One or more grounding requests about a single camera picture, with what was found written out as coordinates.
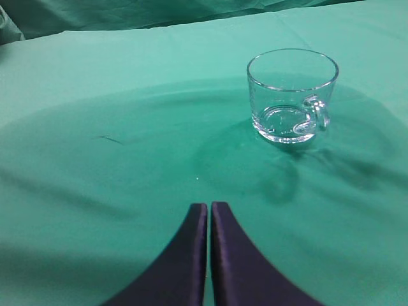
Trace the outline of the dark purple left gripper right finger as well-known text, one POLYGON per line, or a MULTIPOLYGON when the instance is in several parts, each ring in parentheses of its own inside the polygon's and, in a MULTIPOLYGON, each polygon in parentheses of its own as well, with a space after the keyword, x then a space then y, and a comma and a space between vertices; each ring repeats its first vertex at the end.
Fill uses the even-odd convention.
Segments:
POLYGON ((216 305, 321 305, 262 255, 226 202, 211 205, 210 267, 216 305))

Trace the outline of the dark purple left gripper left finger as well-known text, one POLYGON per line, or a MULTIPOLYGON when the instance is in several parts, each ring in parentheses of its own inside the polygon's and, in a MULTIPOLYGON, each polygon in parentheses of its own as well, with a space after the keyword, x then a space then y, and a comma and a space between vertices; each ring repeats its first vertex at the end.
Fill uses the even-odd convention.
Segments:
POLYGON ((103 305, 202 305, 207 271, 208 208, 193 203, 162 253, 103 305))

